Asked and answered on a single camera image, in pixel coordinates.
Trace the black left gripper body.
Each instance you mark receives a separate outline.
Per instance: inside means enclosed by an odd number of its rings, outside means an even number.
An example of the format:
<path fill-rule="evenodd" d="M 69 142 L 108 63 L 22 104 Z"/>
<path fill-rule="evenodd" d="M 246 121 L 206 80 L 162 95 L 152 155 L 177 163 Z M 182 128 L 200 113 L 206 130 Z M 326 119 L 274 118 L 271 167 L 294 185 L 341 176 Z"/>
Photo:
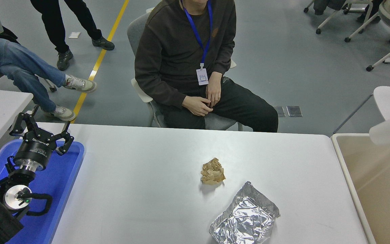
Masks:
<path fill-rule="evenodd" d="M 31 160 L 46 167 L 52 152 L 56 149 L 56 141 L 51 140 L 51 133 L 39 132 L 37 136 L 34 132 L 27 132 L 19 150 L 14 156 L 14 164 L 20 166 L 23 162 Z"/>

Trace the person's right hand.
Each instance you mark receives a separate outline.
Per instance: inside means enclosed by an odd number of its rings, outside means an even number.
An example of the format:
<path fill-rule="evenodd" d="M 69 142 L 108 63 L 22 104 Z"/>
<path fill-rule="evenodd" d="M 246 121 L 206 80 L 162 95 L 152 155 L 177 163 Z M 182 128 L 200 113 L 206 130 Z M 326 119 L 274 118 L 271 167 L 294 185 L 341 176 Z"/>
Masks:
<path fill-rule="evenodd" d="M 196 116 L 206 116 L 213 111 L 212 108 L 207 106 L 209 103 L 210 100 L 200 96 L 186 96 L 182 102 L 182 106 Z"/>

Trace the person's left hand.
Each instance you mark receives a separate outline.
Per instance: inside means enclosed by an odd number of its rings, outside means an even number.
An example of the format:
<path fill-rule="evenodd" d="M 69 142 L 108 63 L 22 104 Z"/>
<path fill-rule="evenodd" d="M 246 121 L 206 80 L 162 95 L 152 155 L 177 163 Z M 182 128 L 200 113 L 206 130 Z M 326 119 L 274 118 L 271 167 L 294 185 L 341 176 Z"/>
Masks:
<path fill-rule="evenodd" d="M 212 72 L 209 78 L 206 96 L 210 100 L 210 103 L 208 103 L 208 107 L 210 108 L 213 108 L 221 99 L 221 79 L 222 74 L 219 72 Z"/>

